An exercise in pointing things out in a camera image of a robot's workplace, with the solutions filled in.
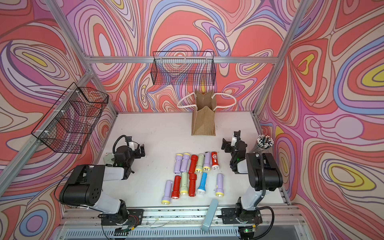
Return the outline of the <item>red white flashlight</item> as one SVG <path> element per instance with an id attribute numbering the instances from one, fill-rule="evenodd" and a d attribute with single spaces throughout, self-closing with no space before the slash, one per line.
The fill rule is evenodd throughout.
<path id="1" fill-rule="evenodd" d="M 219 170 L 220 169 L 220 165 L 219 165 L 219 162 L 218 162 L 217 154 L 218 154 L 217 152 L 211 152 L 212 169 L 213 170 Z"/>

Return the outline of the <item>burlap tote bag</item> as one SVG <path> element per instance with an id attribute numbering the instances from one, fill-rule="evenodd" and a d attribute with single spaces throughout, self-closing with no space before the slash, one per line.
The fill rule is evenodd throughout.
<path id="1" fill-rule="evenodd" d="M 192 105 L 182 106 L 182 103 L 185 99 L 194 96 L 195 103 Z M 217 105 L 217 96 L 225 96 L 227 98 L 233 99 L 233 103 L 226 106 Z M 237 104 L 237 99 L 227 93 L 215 93 L 214 91 L 209 91 L 207 93 L 193 92 L 189 95 L 183 97 L 177 103 L 179 109 L 193 108 L 192 115 L 192 136 L 215 136 L 216 127 L 215 127 L 215 115 L 217 109 L 226 109 L 233 107 Z"/>

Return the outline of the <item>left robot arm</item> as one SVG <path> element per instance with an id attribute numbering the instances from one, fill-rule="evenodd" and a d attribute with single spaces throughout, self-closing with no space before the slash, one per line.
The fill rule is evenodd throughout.
<path id="1" fill-rule="evenodd" d="M 133 226 L 140 221 L 130 215 L 124 200 L 105 193 L 103 184 L 127 180 L 134 173 L 133 163 L 146 156 L 145 146 L 133 141 L 131 136 L 121 135 L 113 145 L 112 164 L 78 165 L 60 191 L 58 202 L 71 207 L 84 207 L 98 211 L 102 226 Z"/>

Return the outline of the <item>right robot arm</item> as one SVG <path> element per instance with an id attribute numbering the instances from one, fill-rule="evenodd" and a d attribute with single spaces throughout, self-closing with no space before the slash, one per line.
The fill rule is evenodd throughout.
<path id="1" fill-rule="evenodd" d="M 250 187 L 239 197 L 234 208 L 223 208 L 218 218 L 223 224 L 253 224 L 263 222 L 259 206 L 267 194 L 281 188 L 282 173 L 272 154 L 267 153 L 274 145 L 274 140 L 268 135 L 259 135 L 254 151 L 247 153 L 247 144 L 241 140 L 241 131 L 234 132 L 230 141 L 222 140 L 221 149 L 231 154 L 230 169 L 235 174 L 241 173 L 240 165 L 246 164 Z"/>

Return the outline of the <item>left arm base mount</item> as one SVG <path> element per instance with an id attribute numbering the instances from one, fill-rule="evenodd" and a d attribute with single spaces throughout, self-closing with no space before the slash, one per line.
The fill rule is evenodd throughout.
<path id="1" fill-rule="evenodd" d="M 113 215 L 99 214 L 102 226 L 128 226 L 137 227 L 143 220 L 144 209 L 128 209 Z"/>

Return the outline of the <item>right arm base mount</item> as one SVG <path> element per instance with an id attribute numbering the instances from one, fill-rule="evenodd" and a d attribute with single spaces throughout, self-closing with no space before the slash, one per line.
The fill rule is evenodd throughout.
<path id="1" fill-rule="evenodd" d="M 263 218 L 259 210 L 247 211 L 242 208 L 222 208 L 221 215 L 224 224 L 260 225 Z"/>

